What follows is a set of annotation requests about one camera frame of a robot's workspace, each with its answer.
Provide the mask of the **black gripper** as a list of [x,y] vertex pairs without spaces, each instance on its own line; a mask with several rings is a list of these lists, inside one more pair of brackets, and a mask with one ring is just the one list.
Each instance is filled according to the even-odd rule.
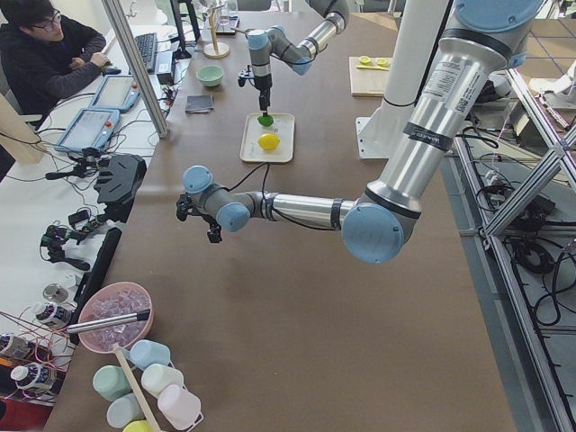
[[222,241],[221,228],[216,228],[216,220],[209,214],[205,214],[198,210],[196,205],[193,203],[192,197],[189,193],[182,193],[175,204],[176,207],[176,217],[180,221],[186,221],[189,216],[201,217],[205,222],[209,224],[210,230],[207,232],[207,237],[211,243],[216,243],[217,241]]
[[247,65],[238,74],[238,85],[242,87],[248,81],[250,81],[253,87],[259,92],[259,110],[262,113],[269,113],[270,94],[273,86],[270,66]]

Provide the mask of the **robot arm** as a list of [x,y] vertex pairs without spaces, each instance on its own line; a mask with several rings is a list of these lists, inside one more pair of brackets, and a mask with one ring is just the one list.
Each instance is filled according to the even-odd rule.
[[269,126],[273,117],[268,112],[273,86],[271,58],[281,60],[296,74],[302,76],[310,69],[312,62],[327,47],[328,41],[342,33],[348,22],[349,7],[341,0],[309,1],[307,3],[323,21],[301,42],[294,43],[286,35],[284,28],[273,25],[265,30],[251,29],[245,32],[249,53],[249,63],[238,74],[238,84],[249,81],[259,92],[258,103],[261,115],[260,124]]
[[408,1],[396,41],[389,87],[411,108],[391,131],[392,155],[362,195],[347,201],[217,184],[205,166],[183,175],[178,219],[208,222],[211,242],[250,219],[284,220],[341,234],[356,258],[380,264],[396,257],[421,215],[421,196],[451,148],[489,75],[521,65],[537,1]]

